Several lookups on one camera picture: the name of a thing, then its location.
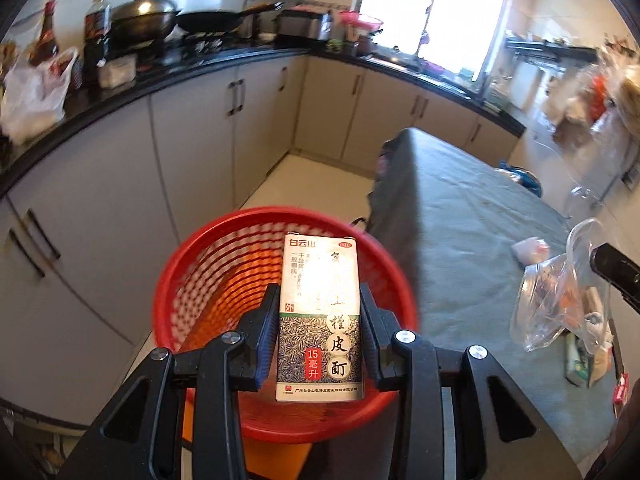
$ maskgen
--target tile floor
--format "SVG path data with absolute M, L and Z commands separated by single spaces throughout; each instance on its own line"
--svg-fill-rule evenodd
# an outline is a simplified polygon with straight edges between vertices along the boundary
M 367 195 L 373 181 L 300 156 L 288 155 L 242 209 L 289 205 L 318 211 L 343 222 L 369 216 Z M 156 347 L 150 334 L 129 374 Z M 182 480 L 191 480 L 191 453 L 182 450 Z

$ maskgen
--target gray tablecloth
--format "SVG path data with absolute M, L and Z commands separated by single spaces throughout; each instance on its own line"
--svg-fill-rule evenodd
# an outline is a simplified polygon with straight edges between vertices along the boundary
M 564 378 L 562 340 L 525 352 L 509 334 L 522 279 L 510 247 L 536 236 L 553 254 L 563 253 L 562 218 L 528 190 L 420 130 L 404 130 L 392 147 L 370 196 L 369 231 L 404 270 L 420 333 L 442 348 L 488 348 L 580 461 L 613 425 L 615 374 L 577 388 Z

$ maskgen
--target green stripe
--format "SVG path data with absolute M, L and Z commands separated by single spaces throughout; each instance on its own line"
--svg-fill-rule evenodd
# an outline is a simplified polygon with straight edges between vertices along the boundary
M 295 312 L 281 312 L 280 317 L 326 317 L 331 316 L 332 314 L 296 314 Z M 357 314 L 349 314 L 350 319 L 360 316 Z

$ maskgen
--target frying pan handle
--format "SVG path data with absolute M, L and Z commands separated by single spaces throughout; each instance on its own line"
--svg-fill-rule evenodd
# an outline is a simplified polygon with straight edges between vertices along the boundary
M 252 7 L 251 9 L 243 10 L 242 12 L 238 12 L 238 16 L 251 16 L 252 14 L 260 14 L 261 12 L 269 12 L 270 10 L 280 10 L 283 7 L 284 3 L 275 2 L 274 4 L 264 4 L 257 7 Z

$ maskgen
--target frying pan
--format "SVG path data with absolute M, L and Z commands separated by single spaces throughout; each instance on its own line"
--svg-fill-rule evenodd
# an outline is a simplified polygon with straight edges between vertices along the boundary
M 242 12 L 229 12 L 228 10 L 183 12 L 177 16 L 178 27 L 190 34 L 201 32 L 231 32 L 242 24 L 242 20 L 244 20 L 245 17 L 270 10 L 280 10 L 282 6 L 282 2 L 277 2 L 252 7 Z

